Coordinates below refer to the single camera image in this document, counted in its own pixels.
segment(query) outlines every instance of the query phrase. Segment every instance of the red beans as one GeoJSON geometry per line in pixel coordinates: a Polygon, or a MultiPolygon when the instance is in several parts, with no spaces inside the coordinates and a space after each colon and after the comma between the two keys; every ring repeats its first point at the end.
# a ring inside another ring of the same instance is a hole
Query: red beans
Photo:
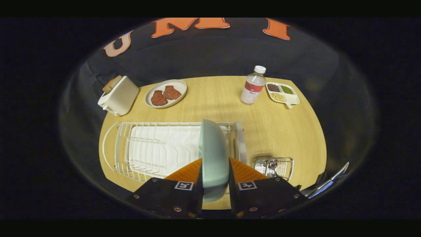
{"type": "Polygon", "coordinates": [[[267,88],[272,92],[281,92],[279,90],[279,87],[277,85],[274,85],[274,84],[267,84],[267,88]]]}

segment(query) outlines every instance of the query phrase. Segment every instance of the white toaster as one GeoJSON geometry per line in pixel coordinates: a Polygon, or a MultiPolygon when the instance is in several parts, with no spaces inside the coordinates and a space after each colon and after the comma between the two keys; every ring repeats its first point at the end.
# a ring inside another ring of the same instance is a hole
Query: white toaster
{"type": "Polygon", "coordinates": [[[110,93],[104,92],[102,94],[98,100],[98,105],[115,116],[122,116],[130,111],[138,93],[139,88],[129,77],[124,76],[110,93]]]}

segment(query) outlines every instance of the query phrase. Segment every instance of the letter m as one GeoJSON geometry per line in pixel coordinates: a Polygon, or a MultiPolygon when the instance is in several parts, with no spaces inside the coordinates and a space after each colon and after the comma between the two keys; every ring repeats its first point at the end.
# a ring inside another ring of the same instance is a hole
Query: letter m
{"type": "Polygon", "coordinates": [[[186,17],[186,18],[164,18],[155,21],[155,33],[151,35],[152,38],[158,38],[164,35],[169,35],[175,31],[169,27],[177,27],[180,30],[187,30],[193,22],[199,19],[199,22],[195,25],[197,29],[209,29],[209,28],[228,28],[229,24],[225,22],[223,17],[219,18],[205,18],[205,17],[186,17]]]}

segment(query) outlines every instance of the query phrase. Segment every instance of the wooden table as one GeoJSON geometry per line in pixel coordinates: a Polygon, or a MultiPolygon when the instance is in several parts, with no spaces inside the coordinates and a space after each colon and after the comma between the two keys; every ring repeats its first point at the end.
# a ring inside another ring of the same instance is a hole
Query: wooden table
{"type": "MultiPolygon", "coordinates": [[[[266,78],[293,87],[300,98],[298,105],[289,109],[283,103],[270,99],[264,88],[253,105],[245,105],[240,95],[245,76],[214,76],[182,79],[187,84],[187,94],[177,104],[164,108],[151,108],[145,103],[146,93],[155,84],[143,86],[130,112],[123,116],[107,113],[99,137],[99,158],[105,176],[112,182],[130,191],[137,190],[142,183],[110,169],[105,163],[102,143],[105,133],[116,122],[214,122],[241,121],[244,128],[248,165],[256,157],[292,157],[293,175],[289,183],[302,185],[305,189],[313,185],[326,166],[326,143],[323,131],[311,105],[292,81],[266,78]]],[[[106,157],[114,157],[117,129],[110,130],[104,142],[106,157]]],[[[229,195],[216,202],[204,203],[203,209],[230,209],[229,195]]]]}

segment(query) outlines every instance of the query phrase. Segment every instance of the orange gripper pad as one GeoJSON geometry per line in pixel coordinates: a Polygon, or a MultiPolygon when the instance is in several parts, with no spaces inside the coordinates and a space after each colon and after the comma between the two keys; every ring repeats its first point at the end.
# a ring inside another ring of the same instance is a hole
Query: orange gripper pad
{"type": "Polygon", "coordinates": [[[181,181],[181,182],[194,182],[196,185],[197,178],[199,178],[200,167],[202,166],[202,158],[193,161],[192,163],[184,166],[183,168],[175,171],[167,176],[166,180],[181,181]]]}
{"type": "Polygon", "coordinates": [[[268,178],[241,161],[231,157],[229,160],[231,161],[232,171],[234,172],[235,184],[268,178]]]}

